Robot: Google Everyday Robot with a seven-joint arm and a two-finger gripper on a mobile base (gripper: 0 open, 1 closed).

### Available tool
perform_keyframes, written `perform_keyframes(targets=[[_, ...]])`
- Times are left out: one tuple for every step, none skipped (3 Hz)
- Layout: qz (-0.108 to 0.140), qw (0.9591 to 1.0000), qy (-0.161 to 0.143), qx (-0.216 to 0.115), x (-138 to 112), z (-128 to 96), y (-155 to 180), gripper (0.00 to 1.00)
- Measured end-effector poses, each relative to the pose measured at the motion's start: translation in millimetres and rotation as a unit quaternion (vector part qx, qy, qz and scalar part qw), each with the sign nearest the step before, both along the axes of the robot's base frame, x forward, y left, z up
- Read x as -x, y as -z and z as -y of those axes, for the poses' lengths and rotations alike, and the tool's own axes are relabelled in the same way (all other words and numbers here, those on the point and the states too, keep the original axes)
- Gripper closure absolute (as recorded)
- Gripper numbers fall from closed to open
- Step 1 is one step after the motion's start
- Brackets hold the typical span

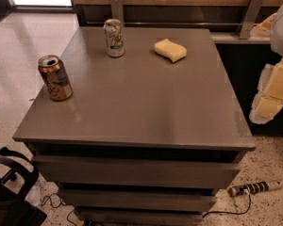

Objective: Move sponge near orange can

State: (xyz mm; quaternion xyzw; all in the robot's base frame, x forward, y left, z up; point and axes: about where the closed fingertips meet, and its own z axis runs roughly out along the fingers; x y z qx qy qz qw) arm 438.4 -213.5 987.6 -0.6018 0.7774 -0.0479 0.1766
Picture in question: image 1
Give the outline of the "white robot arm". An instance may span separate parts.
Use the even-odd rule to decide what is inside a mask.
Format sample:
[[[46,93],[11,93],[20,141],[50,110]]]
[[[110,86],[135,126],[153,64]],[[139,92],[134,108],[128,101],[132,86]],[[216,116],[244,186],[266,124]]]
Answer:
[[[282,56],[275,64],[266,64],[258,80],[258,93],[251,105],[249,119],[255,124],[271,121],[283,108],[283,5],[255,26],[252,38],[269,38],[273,52]]]

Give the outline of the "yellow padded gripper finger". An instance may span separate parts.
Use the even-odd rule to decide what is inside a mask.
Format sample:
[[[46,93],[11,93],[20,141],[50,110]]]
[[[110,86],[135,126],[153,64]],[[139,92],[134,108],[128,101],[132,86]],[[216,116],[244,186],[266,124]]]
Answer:
[[[258,81],[258,93],[251,105],[249,119],[255,124],[272,121],[283,108],[283,59],[266,64]]]
[[[257,24],[250,32],[251,38],[269,38],[273,27],[275,13],[270,15],[260,24]]]

